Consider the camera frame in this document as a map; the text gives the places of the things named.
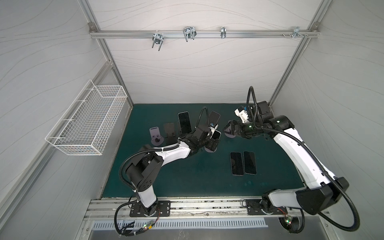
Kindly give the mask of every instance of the phone screen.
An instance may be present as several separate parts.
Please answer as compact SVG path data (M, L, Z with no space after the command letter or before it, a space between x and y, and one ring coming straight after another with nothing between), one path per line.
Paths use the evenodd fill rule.
M240 152L232 152L231 155L231 167L233 175L244 175L243 160L241 159Z
M179 115L179 123L180 123L181 133L187 134L187 133L192 132L191 122L189 120L189 113L183 112L183 113L179 113L178 115Z
M254 152L244 151L244 171L247 174L256 174L256 158Z
M214 134L212 135L213 139L219 139L221 136L221 132L215 130Z

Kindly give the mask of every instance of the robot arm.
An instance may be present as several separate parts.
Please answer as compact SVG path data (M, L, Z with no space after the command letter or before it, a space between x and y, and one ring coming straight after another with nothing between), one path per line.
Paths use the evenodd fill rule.
M290 134L304 144L291 121L286 116L274 117L265 101L257 103L257 106L247 107L241 106L235 110L235 114L241 118L241 121L231 120L223 130L225 135L249 139L253 136L268 134L287 153L307 185L300 189L274 189L267 192L263 195L263 210L270 213L274 212L277 207L284 206L303 209L307 213L315 215L335 204L341 198L340 191L324 175L309 153L295 140L283 134ZM249 115L257 116L255 122ZM325 166L323 167L344 191L349 187L345 178L337 178Z
M212 111L208 117L209 122L207 120L205 124L196 126L192 133L182 139L179 138L176 144L154 148L150 145L143 146L139 152L147 152L132 157L130 162L124 166L122 172L134 185L137 198L147 216L155 212L158 203L153 183L160 168L175 160L192 156L202 147L208 149L209 152L214 152L220 142L220 139L212 137L218 127L219 117L218 113Z

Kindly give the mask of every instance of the metal hook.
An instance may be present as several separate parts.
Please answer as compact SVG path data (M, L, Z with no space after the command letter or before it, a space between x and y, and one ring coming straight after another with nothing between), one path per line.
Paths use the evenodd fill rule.
M183 29L185 40L188 41L188 35L194 40L196 36L196 29L193 26L188 26Z
M161 48L161 45L163 44L163 41L164 41L164 38L161 34L159 33L155 33L153 36L152 36L152 40L153 40L153 43L152 43L152 48L153 46L156 44L160 44L159 45L159 50L160 51L160 48Z
M227 37L227 29L226 29L226 27L221 27L221 30L220 30L220 32L221 32L221 38L226 38Z

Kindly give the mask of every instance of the white wire basket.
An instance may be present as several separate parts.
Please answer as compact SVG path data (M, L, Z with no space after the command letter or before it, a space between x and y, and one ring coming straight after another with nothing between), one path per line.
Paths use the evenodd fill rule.
M45 138L67 155L101 155L127 99L122 86L95 86L90 82L87 85L92 87L83 88ZM85 96L83 100L79 99L81 95Z

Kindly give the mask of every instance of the dark green mat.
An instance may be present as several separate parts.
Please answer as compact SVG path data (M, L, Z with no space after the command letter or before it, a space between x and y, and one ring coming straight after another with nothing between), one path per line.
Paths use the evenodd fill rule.
M218 130L229 120L238 120L234 110L241 104L135 104L125 129L115 162L112 166L103 197L130 197L132 190L118 176L121 163L137 152L143 145L151 143L149 129L159 127L165 136L163 124L175 123L177 114L188 111L192 128L195 126L203 106L208 111L221 114ZM233 176L230 152L252 151L256 155L257 174ZM153 184L158 197L207 197L207 196L255 196L271 189L294 189L303 187L295 166L272 139L254 137L251 140L222 134L216 152L205 150L192 157L173 161L160 170Z

